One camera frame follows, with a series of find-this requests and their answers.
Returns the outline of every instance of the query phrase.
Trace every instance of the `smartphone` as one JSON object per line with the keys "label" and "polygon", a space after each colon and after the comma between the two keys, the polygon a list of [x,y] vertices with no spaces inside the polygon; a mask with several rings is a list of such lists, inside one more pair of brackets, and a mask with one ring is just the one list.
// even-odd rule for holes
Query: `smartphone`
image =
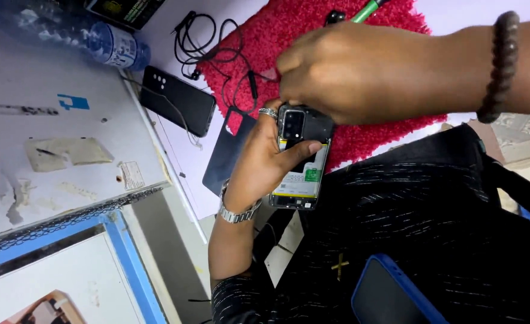
{"label": "smartphone", "polygon": [[[146,88],[141,89],[139,99],[143,107],[183,129],[184,119],[189,132],[197,137],[207,135],[215,111],[215,97],[153,66],[145,68],[143,85]],[[175,109],[181,112],[182,118]]]}
{"label": "smartphone", "polygon": [[351,307],[363,324],[448,324],[391,257],[382,253],[367,260]]}
{"label": "smartphone", "polygon": [[308,140],[321,142],[322,148],[283,178],[269,195],[269,204],[276,208],[313,210],[317,206],[321,178],[331,148],[333,120],[307,106],[283,104],[279,108],[277,126],[277,144],[281,151]]}

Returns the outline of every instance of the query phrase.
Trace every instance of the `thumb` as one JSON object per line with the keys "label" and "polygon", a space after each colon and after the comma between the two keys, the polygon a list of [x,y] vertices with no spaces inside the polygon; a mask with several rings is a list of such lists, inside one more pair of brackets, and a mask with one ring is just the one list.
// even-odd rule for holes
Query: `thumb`
{"label": "thumb", "polygon": [[321,148],[321,142],[303,141],[277,154],[277,159],[283,171],[287,173],[301,163],[301,161],[317,153]]}

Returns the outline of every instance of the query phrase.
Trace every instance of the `green label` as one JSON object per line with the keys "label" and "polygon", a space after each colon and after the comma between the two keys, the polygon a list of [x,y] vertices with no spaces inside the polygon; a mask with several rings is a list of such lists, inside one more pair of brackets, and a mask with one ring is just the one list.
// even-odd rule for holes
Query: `green label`
{"label": "green label", "polygon": [[321,180],[321,170],[309,169],[304,172],[304,180],[307,182],[319,182]]}

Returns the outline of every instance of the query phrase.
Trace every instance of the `person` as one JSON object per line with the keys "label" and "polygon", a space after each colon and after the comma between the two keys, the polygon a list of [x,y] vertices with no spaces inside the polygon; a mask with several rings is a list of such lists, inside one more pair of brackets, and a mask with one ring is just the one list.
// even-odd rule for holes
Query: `person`
{"label": "person", "polygon": [[[474,112],[491,81],[491,48],[491,26],[428,36],[341,22],[279,56],[280,99],[266,106],[305,104],[347,125]],[[530,114],[530,22],[519,28],[505,104]],[[280,152],[276,137],[274,118],[260,114],[224,189],[224,210],[251,210],[321,147],[304,141]],[[451,323],[530,321],[530,221],[502,210],[496,193],[508,186],[530,205],[530,184],[487,157],[471,129],[328,173],[322,184],[306,216],[311,229],[275,288],[252,262],[254,220],[217,216],[208,247],[215,323],[358,322],[351,295],[376,253],[391,256]],[[338,278],[332,266],[341,254],[348,265]]]}

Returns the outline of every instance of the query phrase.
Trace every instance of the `red shaggy mat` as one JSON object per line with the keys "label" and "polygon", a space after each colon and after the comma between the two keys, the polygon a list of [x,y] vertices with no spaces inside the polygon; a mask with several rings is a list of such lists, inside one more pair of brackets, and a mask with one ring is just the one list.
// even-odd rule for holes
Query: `red shaggy mat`
{"label": "red shaggy mat", "polygon": [[[242,53],[247,57],[253,71],[266,76],[275,76],[277,56],[300,35],[320,28],[327,14],[332,10],[345,11],[347,19],[352,18],[368,0],[270,0],[259,12],[241,25],[244,47]],[[391,0],[379,8],[365,23],[375,26],[394,26],[413,32],[430,33],[424,17],[413,10],[414,0]],[[222,47],[237,48],[238,34],[232,32],[220,44]],[[240,58],[231,63],[217,63],[226,75],[232,76],[225,87],[225,96],[229,100],[239,80],[247,73],[247,67]],[[226,115],[228,107],[223,102],[220,90],[226,78],[209,63],[198,64],[207,84],[215,92],[221,114]],[[257,77],[259,99],[257,108],[265,101],[279,96],[279,85]],[[245,78],[235,97],[235,105],[248,111],[253,107],[253,98]],[[251,116],[257,116],[255,110]],[[380,145],[390,143],[434,122],[445,121],[446,116],[428,116],[408,121],[364,126],[339,126],[333,137],[333,146],[329,154],[327,172],[340,163],[353,162],[367,158]],[[233,134],[241,122],[241,116],[233,113],[227,124]]]}

